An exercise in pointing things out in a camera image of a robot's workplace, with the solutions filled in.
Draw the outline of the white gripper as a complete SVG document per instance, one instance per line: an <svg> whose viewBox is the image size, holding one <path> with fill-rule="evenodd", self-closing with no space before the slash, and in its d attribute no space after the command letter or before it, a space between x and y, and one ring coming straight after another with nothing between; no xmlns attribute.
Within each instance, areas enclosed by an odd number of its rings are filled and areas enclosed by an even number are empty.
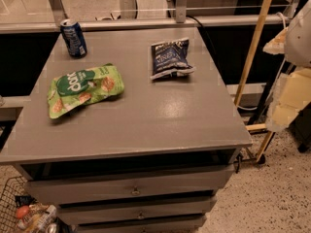
<svg viewBox="0 0 311 233"><path fill-rule="evenodd" d="M284 54L288 28L280 31L265 44L263 51L269 54ZM289 75L281 74L269 106L266 128L279 132L288 128L299 112L311 103L311 69L298 67Z"/></svg>

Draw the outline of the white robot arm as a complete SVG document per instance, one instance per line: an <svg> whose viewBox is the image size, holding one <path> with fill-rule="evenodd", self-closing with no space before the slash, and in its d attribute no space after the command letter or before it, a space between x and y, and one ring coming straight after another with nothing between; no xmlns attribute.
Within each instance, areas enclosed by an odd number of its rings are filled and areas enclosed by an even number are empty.
<svg viewBox="0 0 311 233"><path fill-rule="evenodd" d="M279 132L287 128L311 102L311 0L263 48L270 54L283 54L296 66L289 75L281 74L273 91L266 127Z"/></svg>

